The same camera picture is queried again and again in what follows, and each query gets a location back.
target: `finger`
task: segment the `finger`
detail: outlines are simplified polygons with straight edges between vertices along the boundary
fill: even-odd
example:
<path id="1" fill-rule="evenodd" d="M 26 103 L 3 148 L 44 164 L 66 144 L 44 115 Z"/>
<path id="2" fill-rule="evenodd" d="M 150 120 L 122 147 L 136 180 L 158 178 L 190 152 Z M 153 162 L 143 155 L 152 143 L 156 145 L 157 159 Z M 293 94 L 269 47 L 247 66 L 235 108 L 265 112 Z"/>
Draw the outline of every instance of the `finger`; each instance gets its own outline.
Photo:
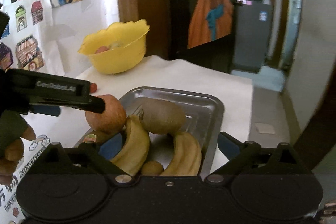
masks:
<path id="1" fill-rule="evenodd" d="M 0 185 L 8 186 L 12 183 L 13 176 L 0 176 Z"/>
<path id="2" fill-rule="evenodd" d="M 23 157 L 24 146 L 21 139 L 17 139 L 7 146 L 5 158 L 9 161 L 19 161 Z"/>
<path id="3" fill-rule="evenodd" d="M 27 129 L 23 132 L 21 137 L 28 141 L 35 140 L 36 135 L 35 135 L 34 129 L 30 125 L 28 125 Z"/>
<path id="4" fill-rule="evenodd" d="M 17 161 L 9 161 L 5 158 L 0 159 L 0 175 L 12 176 L 17 167 Z"/>

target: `banana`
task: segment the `banana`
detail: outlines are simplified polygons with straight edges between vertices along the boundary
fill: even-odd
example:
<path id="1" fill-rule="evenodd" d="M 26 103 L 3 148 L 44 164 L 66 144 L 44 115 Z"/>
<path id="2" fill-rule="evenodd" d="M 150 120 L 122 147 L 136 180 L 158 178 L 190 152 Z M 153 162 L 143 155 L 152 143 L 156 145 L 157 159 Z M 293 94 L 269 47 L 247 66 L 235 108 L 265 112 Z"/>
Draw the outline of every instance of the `banana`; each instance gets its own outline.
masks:
<path id="1" fill-rule="evenodd" d="M 174 137 L 174 156 L 161 176 L 196 176 L 201 166 L 199 142 L 188 132 L 178 131 Z"/>
<path id="2" fill-rule="evenodd" d="M 145 162 L 149 151 L 148 131 L 142 128 L 139 117 L 130 115 L 126 120 L 126 142 L 112 159 L 114 165 L 131 176 L 136 175 Z"/>

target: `white table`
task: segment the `white table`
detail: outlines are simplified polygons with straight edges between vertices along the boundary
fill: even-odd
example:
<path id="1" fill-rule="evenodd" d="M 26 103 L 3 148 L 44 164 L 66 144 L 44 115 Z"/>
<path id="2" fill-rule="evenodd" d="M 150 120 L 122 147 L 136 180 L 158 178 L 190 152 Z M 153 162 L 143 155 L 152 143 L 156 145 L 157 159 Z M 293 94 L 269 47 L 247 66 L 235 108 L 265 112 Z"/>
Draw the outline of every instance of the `white table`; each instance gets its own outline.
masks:
<path id="1" fill-rule="evenodd" d="M 250 79 L 199 67 L 184 60 L 166 61 L 157 56 L 144 58 L 135 68 L 118 75 L 102 75 L 92 67 L 78 78 L 96 83 L 98 92 L 95 95 L 112 94 L 118 99 L 140 86 L 213 95 L 225 106 L 221 130 L 241 142 L 248 139 L 253 95 Z M 37 136 L 47 135 L 51 141 L 59 141 L 64 147 L 73 147 L 89 130 L 84 112 L 70 108 L 62 109 L 60 117 L 28 115 L 26 120 Z M 226 162 L 226 157 L 217 148 L 211 171 Z"/>

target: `yellow bowl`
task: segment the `yellow bowl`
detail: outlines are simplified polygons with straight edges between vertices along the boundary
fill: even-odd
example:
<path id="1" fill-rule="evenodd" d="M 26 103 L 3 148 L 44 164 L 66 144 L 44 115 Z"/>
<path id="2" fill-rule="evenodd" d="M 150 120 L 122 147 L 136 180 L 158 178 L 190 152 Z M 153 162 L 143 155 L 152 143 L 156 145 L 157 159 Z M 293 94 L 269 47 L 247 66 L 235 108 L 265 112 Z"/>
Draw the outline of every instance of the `yellow bowl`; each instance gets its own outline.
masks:
<path id="1" fill-rule="evenodd" d="M 115 74 L 136 66 L 146 53 L 146 20 L 111 24 L 107 29 L 84 38 L 79 53 L 89 57 L 92 65 L 103 74 Z M 110 50 L 95 54 L 102 46 Z"/>

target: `metal tray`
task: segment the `metal tray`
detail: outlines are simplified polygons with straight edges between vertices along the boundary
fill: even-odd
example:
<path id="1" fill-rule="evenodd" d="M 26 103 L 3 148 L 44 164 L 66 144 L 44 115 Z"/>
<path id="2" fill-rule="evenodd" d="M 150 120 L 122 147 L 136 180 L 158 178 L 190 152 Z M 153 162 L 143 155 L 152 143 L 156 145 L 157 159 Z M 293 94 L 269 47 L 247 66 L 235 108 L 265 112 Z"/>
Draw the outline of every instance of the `metal tray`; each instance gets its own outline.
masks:
<path id="1" fill-rule="evenodd" d="M 202 148 L 202 165 L 199 174 L 204 179 L 210 173 L 216 152 L 217 137 L 221 131 L 224 115 L 223 103 L 212 95 L 152 87 L 133 89 L 120 99 L 120 103 L 124 106 L 127 115 L 138 115 L 146 98 L 171 101 L 183 108 L 187 119 L 181 130 L 191 133 L 199 141 Z M 151 146 L 147 161 L 156 160 L 166 168 L 174 155 L 173 138 L 169 135 L 150 133 L 150 139 Z"/>

